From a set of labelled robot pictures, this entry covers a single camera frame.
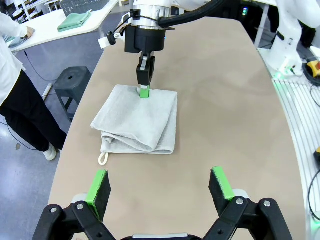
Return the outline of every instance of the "person's hand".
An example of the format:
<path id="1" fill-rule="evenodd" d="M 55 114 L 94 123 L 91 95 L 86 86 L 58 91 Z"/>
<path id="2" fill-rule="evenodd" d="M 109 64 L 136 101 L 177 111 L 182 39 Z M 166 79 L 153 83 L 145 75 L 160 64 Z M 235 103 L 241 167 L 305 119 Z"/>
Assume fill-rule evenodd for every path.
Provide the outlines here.
<path id="1" fill-rule="evenodd" d="M 28 33 L 26 34 L 26 38 L 29 39 L 34 34 L 35 30 L 31 27 L 28 27 L 28 26 L 27 26 L 27 28 L 28 28 Z"/>

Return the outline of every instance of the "beige tabletop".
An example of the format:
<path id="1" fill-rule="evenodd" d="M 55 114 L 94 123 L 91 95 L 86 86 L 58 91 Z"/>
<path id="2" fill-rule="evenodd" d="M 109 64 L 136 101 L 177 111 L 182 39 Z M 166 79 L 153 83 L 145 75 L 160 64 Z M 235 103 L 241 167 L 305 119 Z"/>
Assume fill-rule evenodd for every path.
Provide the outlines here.
<path id="1" fill-rule="evenodd" d="M 218 217 L 208 189 L 210 169 L 222 166 L 231 186 L 246 190 L 254 202 L 274 198 L 293 239 L 305 239 L 303 191 L 287 120 L 242 25 L 206 18 L 177 26 L 167 31 L 155 58 L 151 88 L 178 92 L 174 153 L 110 154 L 105 167 L 98 164 L 101 133 L 90 124 L 115 85 L 138 84 L 139 55 L 125 53 L 118 40 L 104 51 L 77 109 L 49 203 L 67 207 L 104 168 L 112 189 L 104 223 L 117 240 L 134 233 L 203 237 Z M 240 229 L 234 239 L 248 236 Z"/>

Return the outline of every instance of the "white shoe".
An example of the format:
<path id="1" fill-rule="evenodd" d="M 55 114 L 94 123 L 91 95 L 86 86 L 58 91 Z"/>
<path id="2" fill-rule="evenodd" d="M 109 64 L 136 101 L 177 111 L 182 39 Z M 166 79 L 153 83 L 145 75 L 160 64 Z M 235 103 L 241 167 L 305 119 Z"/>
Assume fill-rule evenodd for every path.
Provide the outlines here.
<path id="1" fill-rule="evenodd" d="M 49 149 L 47 151 L 44 151 L 43 154 L 48 161 L 52 161 L 57 156 L 56 149 L 54 146 L 52 146 L 51 143 L 49 143 Z"/>

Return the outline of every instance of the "black pants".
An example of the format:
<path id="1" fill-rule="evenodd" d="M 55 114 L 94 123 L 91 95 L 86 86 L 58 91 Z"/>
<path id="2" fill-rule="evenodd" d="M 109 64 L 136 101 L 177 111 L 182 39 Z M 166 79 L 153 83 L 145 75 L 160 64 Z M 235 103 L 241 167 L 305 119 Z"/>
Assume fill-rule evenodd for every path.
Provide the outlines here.
<path id="1" fill-rule="evenodd" d="M 37 150 L 47 151 L 49 143 L 62 150 L 67 135 L 24 71 L 0 106 L 0 114 L 21 138 Z"/>

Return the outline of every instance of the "black basket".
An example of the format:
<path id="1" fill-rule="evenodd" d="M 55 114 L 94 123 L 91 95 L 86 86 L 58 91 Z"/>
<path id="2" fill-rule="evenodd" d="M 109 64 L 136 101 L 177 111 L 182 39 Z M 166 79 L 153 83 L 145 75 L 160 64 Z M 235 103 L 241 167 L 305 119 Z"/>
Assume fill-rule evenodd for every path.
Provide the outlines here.
<path id="1" fill-rule="evenodd" d="M 70 14 L 85 14 L 87 11 L 103 9 L 109 0 L 63 0 L 60 5 L 66 17 Z"/>

